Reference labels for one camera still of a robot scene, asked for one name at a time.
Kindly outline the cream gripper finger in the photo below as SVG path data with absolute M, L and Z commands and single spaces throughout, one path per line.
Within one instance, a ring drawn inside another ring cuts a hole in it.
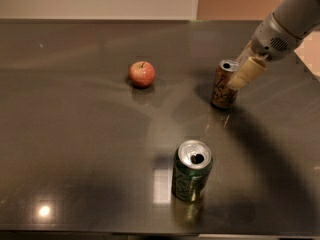
M 249 58 L 256 58 L 256 57 L 257 57 L 257 53 L 252 49 L 252 42 L 249 41 L 245 46 L 245 48 L 240 53 L 240 55 L 237 57 L 236 61 L 239 64 L 243 64 Z
M 239 90 L 265 71 L 266 63 L 263 60 L 257 57 L 248 57 L 231 76 L 227 86 L 231 90 Z

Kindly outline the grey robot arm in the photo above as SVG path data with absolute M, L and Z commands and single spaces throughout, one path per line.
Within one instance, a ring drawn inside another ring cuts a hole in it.
M 320 25 L 320 0 L 283 0 L 256 28 L 227 86 L 239 90 L 285 58 Z

